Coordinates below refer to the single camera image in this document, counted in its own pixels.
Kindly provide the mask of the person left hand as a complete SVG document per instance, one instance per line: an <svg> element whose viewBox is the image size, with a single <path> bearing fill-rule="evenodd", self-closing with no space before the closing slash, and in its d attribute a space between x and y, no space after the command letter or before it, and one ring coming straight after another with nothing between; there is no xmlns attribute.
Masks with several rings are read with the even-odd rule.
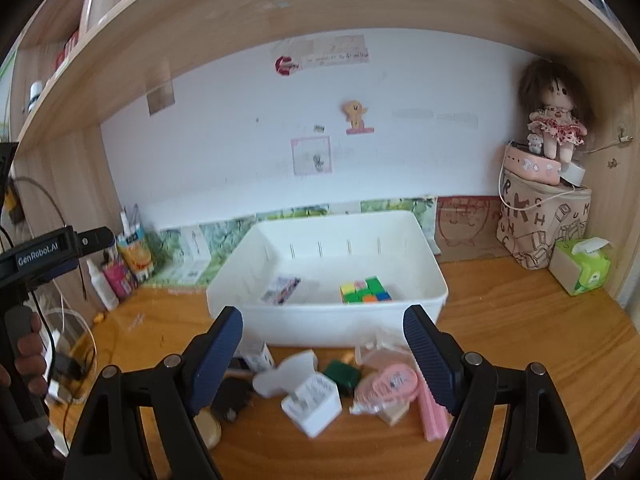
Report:
<svg viewBox="0 0 640 480"><path fill-rule="evenodd" d="M43 356L40 330L40 317L32 313L30 316L30 332L17 341L18 357L15 359L15 367L27 379L29 391L42 398L48 391L48 383L44 378L44 374L47 371L47 363Z"/></svg>

